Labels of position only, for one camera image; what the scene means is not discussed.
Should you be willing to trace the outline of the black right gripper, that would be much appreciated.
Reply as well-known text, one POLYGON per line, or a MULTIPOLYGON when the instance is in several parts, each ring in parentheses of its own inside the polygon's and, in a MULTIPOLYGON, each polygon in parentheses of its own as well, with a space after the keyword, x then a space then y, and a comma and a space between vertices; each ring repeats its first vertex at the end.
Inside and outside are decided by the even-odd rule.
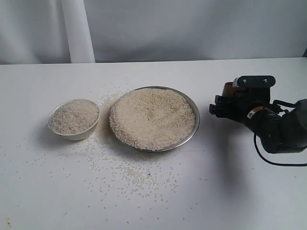
POLYGON ((216 95, 214 104, 209 105, 209 113, 218 118, 240 120, 261 141, 281 141, 280 113, 284 110, 277 103, 271 103, 271 89, 244 88, 236 96, 238 99, 216 95))

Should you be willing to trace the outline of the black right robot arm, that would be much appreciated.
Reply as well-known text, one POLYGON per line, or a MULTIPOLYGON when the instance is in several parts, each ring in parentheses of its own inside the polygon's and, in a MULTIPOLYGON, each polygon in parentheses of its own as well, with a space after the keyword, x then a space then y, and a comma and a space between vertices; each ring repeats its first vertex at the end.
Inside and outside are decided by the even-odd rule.
POLYGON ((298 153, 307 147, 307 101, 295 104, 275 100, 269 88, 236 90, 233 96, 217 95, 209 112, 239 122, 261 140, 268 153, 298 153))

